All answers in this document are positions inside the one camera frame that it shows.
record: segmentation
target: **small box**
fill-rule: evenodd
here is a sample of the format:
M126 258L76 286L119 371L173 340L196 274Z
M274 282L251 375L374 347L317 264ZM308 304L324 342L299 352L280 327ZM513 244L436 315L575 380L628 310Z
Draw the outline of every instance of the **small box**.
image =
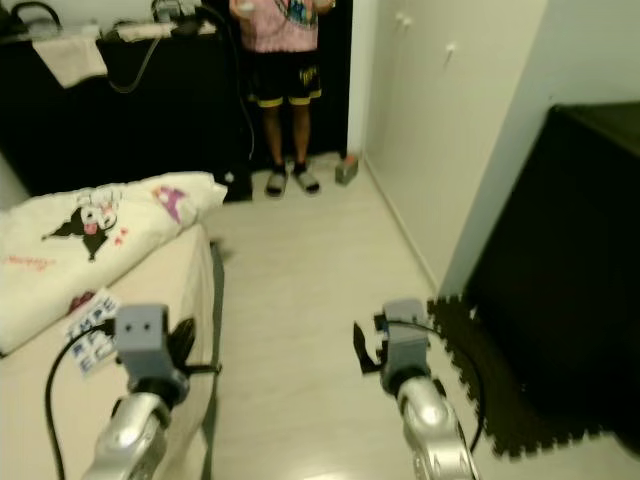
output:
M348 185L357 174L358 159L354 155L347 155L347 158L336 167L336 183Z

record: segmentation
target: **hand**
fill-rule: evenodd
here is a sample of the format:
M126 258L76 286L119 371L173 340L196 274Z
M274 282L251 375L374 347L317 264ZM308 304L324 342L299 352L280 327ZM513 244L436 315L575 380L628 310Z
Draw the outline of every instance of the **hand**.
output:
M333 10L335 3L336 2L334 0L314 0L313 6L318 15L326 15Z
M247 12L243 12L239 7L239 5L247 1L250 0L229 0L229 11L231 12L231 15L236 18L236 20L240 21L240 23L246 23L250 21Z

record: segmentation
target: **pink t-shirt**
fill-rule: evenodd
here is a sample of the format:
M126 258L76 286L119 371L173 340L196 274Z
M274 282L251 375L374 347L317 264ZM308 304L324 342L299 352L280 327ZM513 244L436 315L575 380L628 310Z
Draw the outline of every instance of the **pink t-shirt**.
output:
M318 15L313 0L247 1L255 6L249 21L241 22L242 43L247 50L309 52L318 48Z

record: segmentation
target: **person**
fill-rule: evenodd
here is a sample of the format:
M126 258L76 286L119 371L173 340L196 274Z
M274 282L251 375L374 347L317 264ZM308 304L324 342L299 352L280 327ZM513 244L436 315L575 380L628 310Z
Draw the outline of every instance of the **person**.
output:
M293 176L306 193L320 191L320 184L307 167L310 104L322 94L317 61L318 15L333 7L333 0L230 0L231 14L240 22L243 46L250 53L251 99L261 107L273 157L266 186L266 194L271 197L284 194L288 179L280 125L280 107L285 100L293 112Z

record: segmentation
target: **yellow stripe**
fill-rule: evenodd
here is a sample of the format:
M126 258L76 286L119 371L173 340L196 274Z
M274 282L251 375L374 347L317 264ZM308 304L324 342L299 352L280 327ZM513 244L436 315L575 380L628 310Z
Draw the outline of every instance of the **yellow stripe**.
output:
M309 105L312 98L320 98L322 96L322 90L315 90L309 93L308 97L289 97L289 103L291 105Z
M283 98L276 98L275 100L260 100L255 96L249 97L249 100L256 102L258 106L262 108L279 107L284 102Z

